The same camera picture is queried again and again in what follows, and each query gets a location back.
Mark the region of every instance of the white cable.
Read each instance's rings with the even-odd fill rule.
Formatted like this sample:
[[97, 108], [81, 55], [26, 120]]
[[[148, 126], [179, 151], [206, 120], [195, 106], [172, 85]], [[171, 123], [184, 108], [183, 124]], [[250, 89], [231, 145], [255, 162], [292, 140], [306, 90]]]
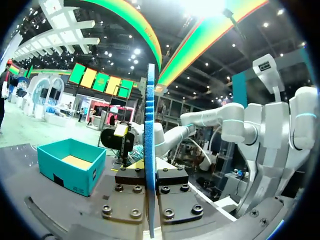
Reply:
[[196, 143], [196, 141], [194, 141], [194, 140], [191, 139], [190, 137], [188, 137], [188, 139], [189, 139], [191, 142], [193, 142], [193, 144], [196, 145], [196, 146], [198, 147], [198, 149], [201, 150], [201, 152], [202, 152], [203, 155], [206, 157], [206, 159], [209, 161], [209, 163], [211, 163], [210, 158], [208, 157], [208, 155], [206, 154], [206, 152], [202, 149], [202, 147], [200, 147], [200, 146], [198, 145], [198, 143]]

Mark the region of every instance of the ceiling light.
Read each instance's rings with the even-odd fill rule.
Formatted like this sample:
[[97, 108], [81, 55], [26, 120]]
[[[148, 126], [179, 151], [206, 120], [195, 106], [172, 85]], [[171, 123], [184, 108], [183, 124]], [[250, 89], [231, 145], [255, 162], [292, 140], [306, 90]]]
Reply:
[[278, 11], [277, 15], [279, 16], [279, 15], [283, 14], [284, 11], [285, 11], [284, 9], [280, 9], [280, 10]]
[[141, 50], [139, 48], [136, 48], [133, 52], [134, 54], [139, 55], [141, 53]]

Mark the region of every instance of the hex bolt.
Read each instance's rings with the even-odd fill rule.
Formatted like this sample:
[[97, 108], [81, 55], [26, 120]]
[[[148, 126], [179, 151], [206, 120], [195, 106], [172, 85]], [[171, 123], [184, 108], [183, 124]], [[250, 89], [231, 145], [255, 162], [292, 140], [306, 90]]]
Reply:
[[103, 205], [102, 213], [105, 215], [110, 215], [112, 213], [112, 208], [109, 205]]
[[194, 215], [199, 215], [203, 212], [204, 210], [204, 207], [201, 206], [200, 204], [196, 204], [193, 206], [191, 212], [194, 214]]
[[250, 216], [253, 218], [256, 218], [259, 216], [259, 211], [256, 209], [252, 209], [252, 211], [250, 212]]
[[170, 192], [170, 187], [169, 187], [169, 186], [163, 186], [163, 187], [161, 188], [161, 192], [162, 192], [163, 194], [168, 194], [168, 193]]
[[187, 192], [188, 190], [189, 190], [189, 185], [188, 184], [182, 184], [181, 186], [180, 186], [180, 190], [182, 191], [182, 192]]
[[121, 192], [124, 189], [124, 186], [122, 186], [122, 184], [117, 183], [114, 187], [114, 190], [116, 190], [117, 192]]
[[130, 213], [130, 217], [133, 218], [133, 219], [138, 219], [141, 217], [141, 212], [139, 211], [139, 209], [135, 208], [135, 209], [132, 209], [131, 210], [131, 213]]
[[132, 190], [133, 190], [134, 193], [139, 194], [139, 193], [142, 192], [142, 187], [139, 186], [139, 185], [136, 185], [136, 186], [133, 187]]
[[261, 227], [266, 227], [266, 226], [268, 226], [268, 224], [269, 224], [268, 219], [266, 219], [266, 218], [261, 218], [261, 220], [260, 220], [260, 225], [261, 225]]
[[171, 208], [167, 208], [163, 211], [163, 216], [166, 219], [173, 219], [175, 216], [175, 212]]

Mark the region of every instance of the gray work surface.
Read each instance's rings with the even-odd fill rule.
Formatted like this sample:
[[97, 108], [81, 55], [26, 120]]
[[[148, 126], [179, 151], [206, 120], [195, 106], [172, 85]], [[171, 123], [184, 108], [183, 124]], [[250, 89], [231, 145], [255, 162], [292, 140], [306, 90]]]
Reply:
[[242, 198], [246, 191], [247, 178], [245, 177], [243, 180], [241, 180], [241, 178], [237, 177], [233, 173], [227, 173], [224, 176], [227, 177], [228, 180], [219, 199], [223, 199], [231, 194], [237, 194], [239, 197]]
[[[54, 183], [39, 173], [37, 152], [30, 144], [0, 148], [0, 178], [3, 187], [22, 219], [40, 236], [48, 230], [33, 216], [24, 203], [24, 198], [31, 196], [37, 206], [61, 227], [68, 230], [76, 223], [80, 213], [90, 213], [97, 206], [105, 204], [103, 196], [112, 193], [116, 171], [111, 170], [114, 158], [107, 156], [105, 170], [100, 177], [91, 197], [84, 197]], [[222, 225], [228, 224], [222, 213], [195, 194], [197, 201], [204, 207], [203, 220], [209, 221], [211, 216], [219, 218]], [[159, 210], [155, 213], [155, 228], [160, 226]]]

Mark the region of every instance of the teal cardboard box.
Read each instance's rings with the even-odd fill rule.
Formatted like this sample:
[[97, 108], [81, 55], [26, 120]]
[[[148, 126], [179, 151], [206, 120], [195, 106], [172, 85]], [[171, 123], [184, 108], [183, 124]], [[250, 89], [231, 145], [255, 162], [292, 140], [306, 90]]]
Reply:
[[90, 196], [105, 168], [106, 149], [72, 138], [37, 148], [40, 173], [83, 196]]

